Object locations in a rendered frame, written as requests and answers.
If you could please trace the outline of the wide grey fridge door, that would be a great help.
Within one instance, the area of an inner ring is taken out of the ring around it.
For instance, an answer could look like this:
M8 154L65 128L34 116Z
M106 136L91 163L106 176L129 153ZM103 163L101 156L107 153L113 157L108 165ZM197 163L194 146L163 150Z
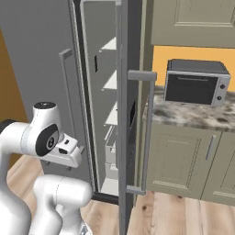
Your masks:
M34 104L40 101L55 103L60 111L62 129L84 147L78 168L69 172L65 166L43 163L43 171L92 183L83 71L73 0L0 0L0 29L27 117L32 118ZM75 137L59 58L59 53L66 49L73 52L65 64Z

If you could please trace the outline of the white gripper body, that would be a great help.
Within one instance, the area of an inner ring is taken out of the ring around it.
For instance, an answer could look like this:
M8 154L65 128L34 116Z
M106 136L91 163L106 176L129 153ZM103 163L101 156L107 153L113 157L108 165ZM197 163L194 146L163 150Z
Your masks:
M55 147L45 156L45 161L77 168L82 162L82 152L83 148L78 147L75 147L72 151Z

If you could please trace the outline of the beige wall cupboard door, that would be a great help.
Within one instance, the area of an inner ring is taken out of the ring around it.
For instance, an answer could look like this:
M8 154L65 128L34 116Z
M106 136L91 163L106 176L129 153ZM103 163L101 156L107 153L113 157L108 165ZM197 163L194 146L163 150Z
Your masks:
M235 49L235 0L154 0L151 43Z

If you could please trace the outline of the white freezer drawer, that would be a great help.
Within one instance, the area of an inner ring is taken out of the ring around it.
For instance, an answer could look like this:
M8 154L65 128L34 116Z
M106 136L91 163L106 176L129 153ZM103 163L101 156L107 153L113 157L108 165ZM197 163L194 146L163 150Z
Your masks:
M117 127L112 126L106 140L106 161L108 163L116 163L116 140L117 140Z
M106 163L106 177L109 179L118 179L118 168L113 163Z

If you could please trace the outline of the grey fridge body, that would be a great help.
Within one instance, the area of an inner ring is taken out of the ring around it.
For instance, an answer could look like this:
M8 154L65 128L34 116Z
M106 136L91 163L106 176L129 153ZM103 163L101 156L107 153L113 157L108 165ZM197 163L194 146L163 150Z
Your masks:
M83 71L85 114L95 183L94 199L118 205L118 179L106 177L106 140L114 125L106 125L112 107L118 102L118 49L101 50L118 37L120 0L73 0L76 14L80 60ZM117 72L117 89L104 89ZM118 124L116 167L118 167Z

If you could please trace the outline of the beige tall side panel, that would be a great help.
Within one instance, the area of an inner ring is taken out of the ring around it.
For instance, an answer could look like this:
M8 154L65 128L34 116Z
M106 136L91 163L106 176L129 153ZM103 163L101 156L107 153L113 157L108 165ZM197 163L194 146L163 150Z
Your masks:
M153 46L151 44L154 0L142 0L142 20L140 38L140 71L152 71ZM144 158L145 132L148 112L149 82L139 81L137 147L135 186L141 187L142 165Z

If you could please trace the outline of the narrow grey freezer door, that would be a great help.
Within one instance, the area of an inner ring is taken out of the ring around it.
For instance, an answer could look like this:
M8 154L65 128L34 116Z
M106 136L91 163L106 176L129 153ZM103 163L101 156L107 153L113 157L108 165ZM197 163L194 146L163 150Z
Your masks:
M128 71L140 69L142 0L120 0L117 12L117 168L119 235L127 235L133 208L139 82Z

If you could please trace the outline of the beige base cupboard door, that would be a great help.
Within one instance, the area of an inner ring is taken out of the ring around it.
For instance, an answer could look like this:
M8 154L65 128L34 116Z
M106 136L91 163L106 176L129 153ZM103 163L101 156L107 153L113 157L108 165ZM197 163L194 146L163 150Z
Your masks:
M222 133L201 199L235 207L235 133Z
M216 135L206 161L208 145ZM199 199L221 136L220 131L158 124L151 126L147 189Z

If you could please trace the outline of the grey toaster oven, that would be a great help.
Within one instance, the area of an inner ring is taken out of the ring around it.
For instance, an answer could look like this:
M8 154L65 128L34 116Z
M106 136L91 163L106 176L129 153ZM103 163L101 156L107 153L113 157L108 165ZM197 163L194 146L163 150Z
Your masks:
M230 78L222 62L171 59L167 63L164 100L222 106Z

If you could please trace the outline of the white freezer shelf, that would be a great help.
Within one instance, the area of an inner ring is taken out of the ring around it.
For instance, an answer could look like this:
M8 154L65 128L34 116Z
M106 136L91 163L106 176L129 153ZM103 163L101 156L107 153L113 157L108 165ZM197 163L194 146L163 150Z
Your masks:
M117 89L117 72L113 72L113 74L105 83L104 89L111 89L111 90Z
M117 40L113 38L106 45L104 45L101 50L115 50L117 48Z
M118 103L115 103L109 115L107 116L105 124L116 126L117 123L118 123Z

